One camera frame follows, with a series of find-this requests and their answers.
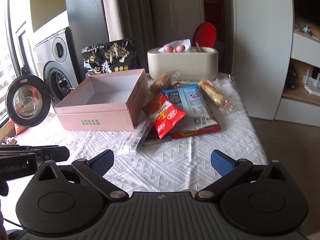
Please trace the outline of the pink toy on tissue box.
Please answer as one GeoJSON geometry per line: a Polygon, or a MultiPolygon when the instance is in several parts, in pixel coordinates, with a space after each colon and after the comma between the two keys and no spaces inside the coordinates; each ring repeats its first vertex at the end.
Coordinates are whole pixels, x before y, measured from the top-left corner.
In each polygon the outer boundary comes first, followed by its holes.
{"type": "Polygon", "coordinates": [[[185,46],[184,45],[178,45],[176,47],[167,45],[164,47],[164,52],[165,53],[182,53],[185,51],[185,46]]]}

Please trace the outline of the red round paddle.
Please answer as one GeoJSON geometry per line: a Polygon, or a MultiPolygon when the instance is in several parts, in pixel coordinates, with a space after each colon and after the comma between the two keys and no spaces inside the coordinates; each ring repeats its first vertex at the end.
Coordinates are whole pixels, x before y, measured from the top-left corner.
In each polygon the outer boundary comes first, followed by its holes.
{"type": "Polygon", "coordinates": [[[216,28],[210,22],[203,22],[196,28],[193,34],[192,45],[196,46],[197,43],[200,47],[213,48],[216,38],[216,28]]]}

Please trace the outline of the grey speaker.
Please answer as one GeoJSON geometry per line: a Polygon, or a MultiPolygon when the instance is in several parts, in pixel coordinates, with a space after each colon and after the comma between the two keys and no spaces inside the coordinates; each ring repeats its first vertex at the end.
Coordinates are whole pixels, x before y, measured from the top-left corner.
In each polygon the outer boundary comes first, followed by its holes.
{"type": "Polygon", "coordinates": [[[83,80],[72,32],[66,27],[35,45],[38,73],[49,88],[56,107],[83,80]]]}

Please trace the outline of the white textured tablecloth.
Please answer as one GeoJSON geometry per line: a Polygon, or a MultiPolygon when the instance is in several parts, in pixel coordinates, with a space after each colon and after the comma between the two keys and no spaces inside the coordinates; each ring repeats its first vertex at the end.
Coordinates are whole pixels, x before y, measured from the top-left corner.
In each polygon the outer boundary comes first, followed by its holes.
{"type": "MultiPolygon", "coordinates": [[[[200,190],[219,179],[219,174],[210,164],[210,156],[215,149],[234,159],[245,158],[254,164],[265,165],[267,157],[235,82],[229,75],[219,74],[213,85],[236,103],[235,109],[227,115],[214,104],[210,105],[220,124],[219,132],[144,144],[136,154],[116,155],[106,179],[128,193],[200,190]]],[[[128,136],[129,132],[122,131],[67,131],[58,118],[48,117],[16,139],[20,145],[65,146],[70,151],[69,161],[74,161],[90,159],[106,149],[117,152],[128,136]]]]}

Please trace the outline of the cream tissue box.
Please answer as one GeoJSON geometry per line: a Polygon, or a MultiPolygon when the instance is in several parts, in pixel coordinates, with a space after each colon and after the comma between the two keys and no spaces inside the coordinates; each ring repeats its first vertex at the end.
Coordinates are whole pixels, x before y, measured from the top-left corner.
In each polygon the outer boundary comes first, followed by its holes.
{"type": "Polygon", "coordinates": [[[214,48],[201,47],[197,51],[193,47],[182,53],[160,53],[156,48],[147,52],[147,58],[149,74],[154,80],[173,70],[179,72],[179,80],[212,80],[219,70],[219,54],[214,48]]]}

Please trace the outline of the large red snack bag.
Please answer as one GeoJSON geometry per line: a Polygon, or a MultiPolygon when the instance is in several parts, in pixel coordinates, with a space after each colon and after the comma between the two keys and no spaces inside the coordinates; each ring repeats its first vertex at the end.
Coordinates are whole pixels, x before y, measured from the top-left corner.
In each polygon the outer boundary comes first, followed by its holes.
{"type": "Polygon", "coordinates": [[[203,129],[199,129],[196,131],[182,131],[182,132],[173,132],[171,133],[172,139],[181,139],[186,137],[194,137],[196,135],[206,134],[206,133],[213,133],[213,132],[219,132],[221,130],[221,127],[219,124],[209,126],[203,129]]]}

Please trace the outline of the clear dark snack bar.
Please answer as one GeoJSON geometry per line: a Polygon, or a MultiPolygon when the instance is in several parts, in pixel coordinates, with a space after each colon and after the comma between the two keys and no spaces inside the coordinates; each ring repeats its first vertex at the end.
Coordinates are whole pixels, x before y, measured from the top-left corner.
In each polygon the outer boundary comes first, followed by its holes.
{"type": "Polygon", "coordinates": [[[153,116],[150,116],[141,121],[130,136],[121,143],[118,155],[136,154],[154,126],[155,120],[153,116]]]}

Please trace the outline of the yellow clear cracker packet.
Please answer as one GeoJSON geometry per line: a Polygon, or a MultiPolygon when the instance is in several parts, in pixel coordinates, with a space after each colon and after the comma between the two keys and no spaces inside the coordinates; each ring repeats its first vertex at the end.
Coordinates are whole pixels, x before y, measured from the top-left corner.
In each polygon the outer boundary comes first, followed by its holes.
{"type": "Polygon", "coordinates": [[[209,80],[199,81],[198,86],[222,114],[229,114],[235,108],[236,102],[226,98],[209,80]]]}

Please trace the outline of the bread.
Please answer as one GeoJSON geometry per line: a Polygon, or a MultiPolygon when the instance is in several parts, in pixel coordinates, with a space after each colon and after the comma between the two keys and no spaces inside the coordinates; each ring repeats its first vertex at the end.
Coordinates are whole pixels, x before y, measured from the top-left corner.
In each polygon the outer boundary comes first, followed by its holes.
{"type": "Polygon", "coordinates": [[[158,94],[163,89],[170,88],[179,78],[180,72],[178,70],[172,70],[162,74],[151,86],[150,92],[152,94],[158,94]]]}

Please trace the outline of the white router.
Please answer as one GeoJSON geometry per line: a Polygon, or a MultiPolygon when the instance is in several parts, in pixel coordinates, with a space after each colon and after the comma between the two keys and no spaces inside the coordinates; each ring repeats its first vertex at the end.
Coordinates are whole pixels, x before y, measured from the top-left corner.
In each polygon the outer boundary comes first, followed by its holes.
{"type": "Polygon", "coordinates": [[[320,97],[319,91],[319,73],[317,77],[314,79],[311,74],[310,70],[306,71],[306,75],[303,77],[304,89],[311,95],[320,97]]]}

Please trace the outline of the white tissue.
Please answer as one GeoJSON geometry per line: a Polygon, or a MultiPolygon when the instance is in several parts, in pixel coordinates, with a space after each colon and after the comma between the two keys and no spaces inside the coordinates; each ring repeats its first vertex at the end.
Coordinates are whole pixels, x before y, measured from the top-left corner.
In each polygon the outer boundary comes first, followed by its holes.
{"type": "Polygon", "coordinates": [[[176,47],[178,45],[184,45],[185,46],[185,51],[184,52],[189,51],[191,49],[191,41],[190,41],[190,39],[185,39],[185,40],[176,40],[176,41],[169,42],[166,45],[164,45],[163,47],[157,49],[157,51],[160,52],[160,53],[164,53],[164,47],[167,46],[167,45],[170,45],[170,46],[173,46],[173,47],[176,47]]]}

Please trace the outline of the red small snack packet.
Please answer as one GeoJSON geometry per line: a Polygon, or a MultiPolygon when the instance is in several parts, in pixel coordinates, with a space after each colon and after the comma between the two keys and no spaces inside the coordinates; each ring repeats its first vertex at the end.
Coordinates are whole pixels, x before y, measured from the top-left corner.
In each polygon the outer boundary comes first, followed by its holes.
{"type": "Polygon", "coordinates": [[[159,139],[165,137],[186,115],[185,111],[177,107],[164,94],[154,96],[144,107],[147,117],[154,119],[154,128],[159,139]]]}

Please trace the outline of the pink cardboard box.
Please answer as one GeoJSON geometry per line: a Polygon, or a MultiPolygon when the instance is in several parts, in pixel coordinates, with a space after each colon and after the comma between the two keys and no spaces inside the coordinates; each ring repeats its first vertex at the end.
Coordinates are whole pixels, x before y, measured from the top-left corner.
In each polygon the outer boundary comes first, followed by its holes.
{"type": "Polygon", "coordinates": [[[144,69],[97,74],[82,81],[55,111],[65,130],[132,131],[148,91],[144,69]]]}

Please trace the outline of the round black lamp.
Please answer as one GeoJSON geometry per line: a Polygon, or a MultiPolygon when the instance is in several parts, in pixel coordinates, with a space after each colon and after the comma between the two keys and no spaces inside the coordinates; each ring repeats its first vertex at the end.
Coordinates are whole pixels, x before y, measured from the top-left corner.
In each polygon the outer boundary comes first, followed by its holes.
{"type": "Polygon", "coordinates": [[[9,118],[18,126],[35,127],[47,117],[51,94],[45,82],[35,75],[21,75],[8,87],[5,104],[9,118]]]}

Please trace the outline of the blue seaweed snack packet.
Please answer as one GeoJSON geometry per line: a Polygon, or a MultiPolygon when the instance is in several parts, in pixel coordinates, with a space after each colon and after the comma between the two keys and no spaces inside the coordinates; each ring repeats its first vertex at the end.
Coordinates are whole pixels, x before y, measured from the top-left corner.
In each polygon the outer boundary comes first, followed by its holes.
{"type": "Polygon", "coordinates": [[[174,132],[192,132],[217,125],[197,84],[163,89],[162,93],[186,113],[173,128],[174,132]]]}

